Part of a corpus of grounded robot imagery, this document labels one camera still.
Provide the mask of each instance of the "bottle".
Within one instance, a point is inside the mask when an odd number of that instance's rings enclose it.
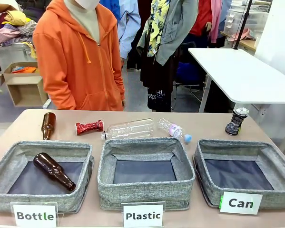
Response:
[[[231,122],[227,124],[225,131],[229,135],[238,135],[241,130],[242,122],[249,115],[249,110],[244,107],[234,109]]]
[[[152,119],[137,120],[125,123],[118,123],[108,127],[103,131],[101,138],[107,139],[127,139],[127,138],[147,138],[152,137],[154,132],[154,122]]]
[[[46,113],[43,118],[42,132],[43,140],[49,140],[55,130],[56,115],[54,113]]]
[[[192,136],[189,134],[185,134],[184,129],[177,126],[176,124],[171,123],[169,120],[165,118],[161,118],[158,121],[158,127],[165,132],[169,133],[172,137],[179,139],[180,141],[184,141],[185,143],[189,143],[192,139]]]
[[[64,173],[64,169],[52,157],[46,153],[37,154],[33,163],[40,168],[50,179],[59,182],[68,191],[73,191],[76,184]]]

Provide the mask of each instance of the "chair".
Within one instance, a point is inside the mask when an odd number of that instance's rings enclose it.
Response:
[[[177,88],[178,87],[189,87],[190,93],[199,102],[201,100],[192,92],[192,89],[202,90],[205,81],[205,72],[196,62],[196,60],[189,53],[189,48],[196,48],[195,42],[183,43],[178,48],[179,64],[176,76],[174,78],[175,86],[175,103],[171,107],[175,108],[177,102]]]

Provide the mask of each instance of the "gray jacket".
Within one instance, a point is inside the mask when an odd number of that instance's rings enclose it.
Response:
[[[193,27],[198,15],[198,0],[171,0],[161,35],[156,61],[164,65]],[[137,47],[144,48],[150,18],[146,21]]]

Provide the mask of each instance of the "hood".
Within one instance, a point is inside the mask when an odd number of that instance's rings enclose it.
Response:
[[[64,0],[52,0],[46,10],[55,13],[64,23],[68,24],[68,26],[70,26],[75,31],[89,36],[89,33],[86,31],[86,29],[81,26],[75,19],[72,18],[69,10],[67,9],[64,3]],[[101,40],[114,28],[117,23],[117,20],[114,15],[101,4],[97,5],[96,12]]]

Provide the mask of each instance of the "gray fabric bin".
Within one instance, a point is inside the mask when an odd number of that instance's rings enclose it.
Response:
[[[165,210],[186,210],[194,179],[187,153],[174,138],[108,140],[98,171],[101,208],[165,201]]]
[[[56,202],[59,212],[78,212],[92,172],[91,150],[89,144],[77,142],[44,140],[14,144],[0,161],[0,212],[11,212],[11,202]],[[33,165],[33,158],[41,152],[62,165],[76,184],[74,191],[67,191]]]
[[[262,194],[261,209],[285,209],[285,156],[264,142],[197,142],[195,164],[204,194],[218,207],[225,191]]]

